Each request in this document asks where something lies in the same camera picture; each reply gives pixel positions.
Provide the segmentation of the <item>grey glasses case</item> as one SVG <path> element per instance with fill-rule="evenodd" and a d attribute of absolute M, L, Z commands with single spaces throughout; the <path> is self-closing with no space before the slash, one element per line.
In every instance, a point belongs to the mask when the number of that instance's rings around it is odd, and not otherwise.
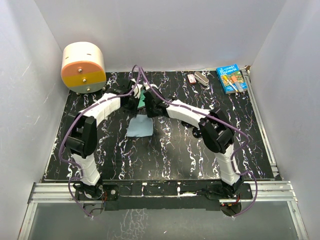
<path fill-rule="evenodd" d="M 137 110 L 142 110 L 145 108 L 145 95 L 144 95 L 144 90 L 141 91 L 141 94 L 140 94 L 140 98 L 139 98 L 139 103 L 138 103 L 138 106 L 137 106 Z"/>

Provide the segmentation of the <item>light blue cleaning cloth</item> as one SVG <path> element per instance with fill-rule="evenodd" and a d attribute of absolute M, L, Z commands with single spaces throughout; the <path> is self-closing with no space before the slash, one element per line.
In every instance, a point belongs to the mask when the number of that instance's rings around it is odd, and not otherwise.
<path fill-rule="evenodd" d="M 153 135 L 153 131 L 153 119 L 149 118 L 147 115 L 138 114 L 130 120 L 126 135 L 130 138 L 150 137 Z"/>

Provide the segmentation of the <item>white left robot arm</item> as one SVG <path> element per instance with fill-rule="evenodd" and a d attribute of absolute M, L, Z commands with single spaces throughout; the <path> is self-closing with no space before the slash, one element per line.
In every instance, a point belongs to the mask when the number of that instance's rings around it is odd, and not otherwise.
<path fill-rule="evenodd" d="M 98 145 L 98 126 L 119 109 L 136 112 L 142 88 L 142 84 L 131 79 L 117 88 L 109 89 L 100 99 L 77 115 L 67 116 L 68 125 L 59 156 L 62 156 L 64 149 L 70 150 L 72 163 L 79 170 L 79 183 L 73 186 L 87 198 L 101 198 L 104 189 L 94 156 Z"/>

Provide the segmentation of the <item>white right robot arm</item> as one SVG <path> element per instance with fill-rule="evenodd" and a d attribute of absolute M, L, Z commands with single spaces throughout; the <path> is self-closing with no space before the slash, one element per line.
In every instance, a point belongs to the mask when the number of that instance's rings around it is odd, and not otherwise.
<path fill-rule="evenodd" d="M 220 109 L 201 109 L 180 100 L 164 98 L 156 87 L 147 88 L 143 95 L 149 118 L 167 117 L 193 127 L 194 136 L 202 138 L 217 159 L 223 194 L 230 199 L 239 195 L 244 180 L 232 160 L 235 131 L 224 113 Z"/>

